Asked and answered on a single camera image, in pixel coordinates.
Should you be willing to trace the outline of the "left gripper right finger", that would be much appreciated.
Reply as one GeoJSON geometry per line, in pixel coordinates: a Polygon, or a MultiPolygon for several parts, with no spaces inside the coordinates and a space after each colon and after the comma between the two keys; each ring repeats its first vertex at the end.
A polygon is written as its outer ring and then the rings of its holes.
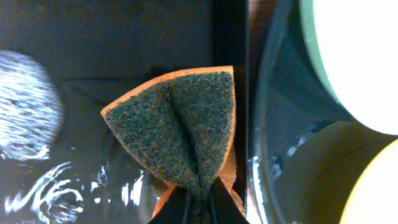
{"type": "Polygon", "coordinates": [[[220,177],[215,179],[209,193],[212,224],[249,224],[239,211],[220,177]]]}

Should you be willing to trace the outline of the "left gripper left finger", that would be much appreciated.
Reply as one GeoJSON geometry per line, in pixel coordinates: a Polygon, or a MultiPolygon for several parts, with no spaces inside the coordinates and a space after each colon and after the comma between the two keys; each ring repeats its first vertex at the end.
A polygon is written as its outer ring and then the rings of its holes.
{"type": "Polygon", "coordinates": [[[187,224],[189,209],[190,193],[184,188],[171,187],[160,197],[148,224],[187,224]]]}

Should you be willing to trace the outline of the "orange green scrub sponge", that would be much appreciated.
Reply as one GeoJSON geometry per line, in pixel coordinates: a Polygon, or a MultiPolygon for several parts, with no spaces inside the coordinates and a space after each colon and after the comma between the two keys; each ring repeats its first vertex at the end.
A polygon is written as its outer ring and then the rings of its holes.
{"type": "Polygon", "coordinates": [[[127,152],[167,184],[155,215],[175,190],[184,190],[190,195],[190,222],[209,223],[210,187],[215,180],[244,214],[233,189],[237,169],[233,73],[230,65],[166,73],[102,109],[103,119],[127,152]]]}

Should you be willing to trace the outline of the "pale yellow plate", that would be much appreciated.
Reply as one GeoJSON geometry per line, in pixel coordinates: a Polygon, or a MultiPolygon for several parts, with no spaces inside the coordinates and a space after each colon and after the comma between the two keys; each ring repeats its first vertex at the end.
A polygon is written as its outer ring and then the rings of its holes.
{"type": "Polygon", "coordinates": [[[397,141],[386,146],[362,172],[340,224],[397,224],[397,141]]]}

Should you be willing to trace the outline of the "light blue plate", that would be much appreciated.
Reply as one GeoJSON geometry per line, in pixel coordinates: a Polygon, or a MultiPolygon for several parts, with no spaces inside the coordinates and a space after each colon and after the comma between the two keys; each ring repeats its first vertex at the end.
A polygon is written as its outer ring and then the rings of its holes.
{"type": "Polygon", "coordinates": [[[300,0],[303,38],[331,97],[363,125],[397,134],[397,0],[300,0]]]}

